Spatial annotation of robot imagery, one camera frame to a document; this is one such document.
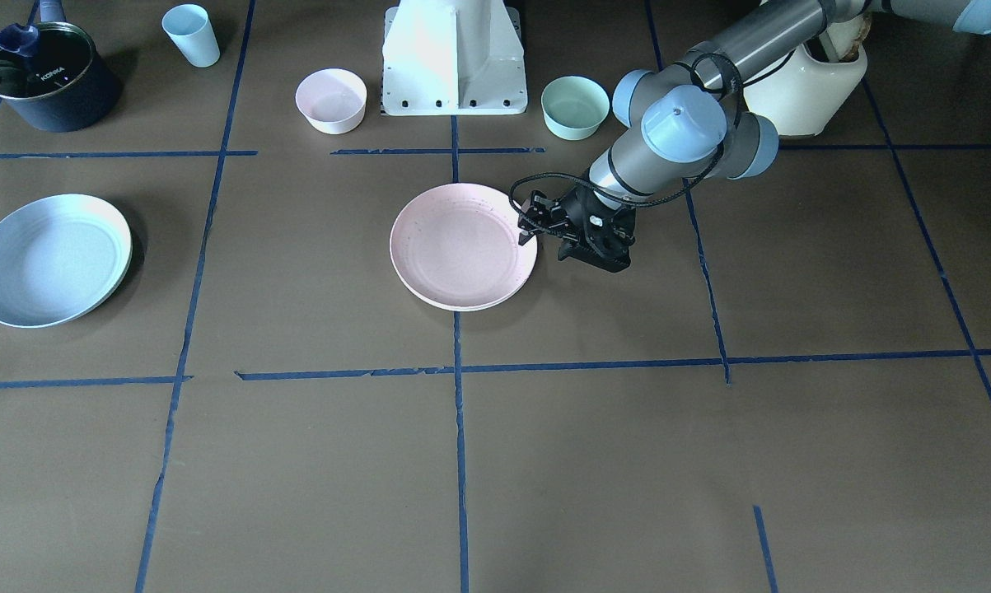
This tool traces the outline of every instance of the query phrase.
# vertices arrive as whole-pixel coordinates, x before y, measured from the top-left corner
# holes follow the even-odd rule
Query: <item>cup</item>
[[[169,8],[162,17],[162,29],[196,68],[209,67],[221,57],[209,14],[198,4]]]
[[[298,111],[325,134],[344,134],[363,121],[367,84],[341,68],[312,72],[294,94]]]
[[[555,79],[543,90],[540,102],[547,128],[566,140],[589,138],[609,115],[608,93],[582,76]]]

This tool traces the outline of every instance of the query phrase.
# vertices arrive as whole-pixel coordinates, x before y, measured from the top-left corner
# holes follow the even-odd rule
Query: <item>robotic arm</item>
[[[560,199],[533,191],[518,209],[519,243],[545,233],[562,240],[559,259],[574,258],[612,273],[630,266],[634,219],[709,177],[739,180],[765,171],[777,156],[773,123],[745,109],[744,81],[835,22],[862,12],[991,33],[991,0],[769,0],[660,72],[634,71],[617,84],[612,110],[624,132],[582,177],[547,173],[574,186]],[[665,198],[674,183],[691,179]]]

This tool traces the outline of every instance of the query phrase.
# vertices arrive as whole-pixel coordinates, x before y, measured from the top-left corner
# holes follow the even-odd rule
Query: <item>kitchenware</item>
[[[448,311],[480,311],[513,296],[535,265],[536,241],[518,246],[505,193],[479,184],[422,192],[393,222],[389,251],[400,281]]]
[[[118,209],[78,193],[42,198],[0,222],[0,323],[50,327],[92,311],[133,251]]]
[[[0,97],[26,123],[47,132],[80,130],[107,115],[122,83],[84,30],[65,22],[58,1],[40,3],[37,26],[0,33]]]
[[[601,84],[582,76],[563,76],[547,84],[540,98],[543,120],[558,138],[589,138],[609,115],[609,95]]]
[[[326,134],[344,134],[363,121],[367,84],[348,70],[326,68],[306,76],[294,100],[311,127]]]
[[[162,17],[162,30],[196,68],[210,67],[221,57],[217,37],[213,36],[213,23],[209,22],[205,8],[198,4],[169,8]]]

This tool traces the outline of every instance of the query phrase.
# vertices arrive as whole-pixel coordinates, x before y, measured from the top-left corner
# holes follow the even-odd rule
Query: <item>gray surface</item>
[[[200,70],[171,3],[67,2],[126,95],[69,134],[3,105],[0,154],[90,155],[0,158],[0,219],[89,193],[146,250],[84,318],[0,326],[1,593],[991,591],[991,38],[876,19],[878,110],[642,213],[623,273],[547,240],[453,315],[390,266],[402,206],[582,173],[623,127],[555,138],[545,83],[611,93],[749,3],[653,3],[656,40],[642,3],[528,3],[528,112],[454,121],[380,115],[392,4],[206,4]],[[292,100],[329,67],[370,91],[343,136]]]

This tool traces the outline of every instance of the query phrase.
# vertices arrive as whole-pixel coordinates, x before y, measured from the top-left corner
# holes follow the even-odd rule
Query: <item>dish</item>
[[[0,222],[0,323],[50,327],[103,303],[125,278],[125,217],[91,195],[42,198]]]
[[[505,193],[479,184],[422,192],[393,222],[389,251],[400,281],[448,311],[480,311],[513,297],[535,266],[536,241],[518,246]]]

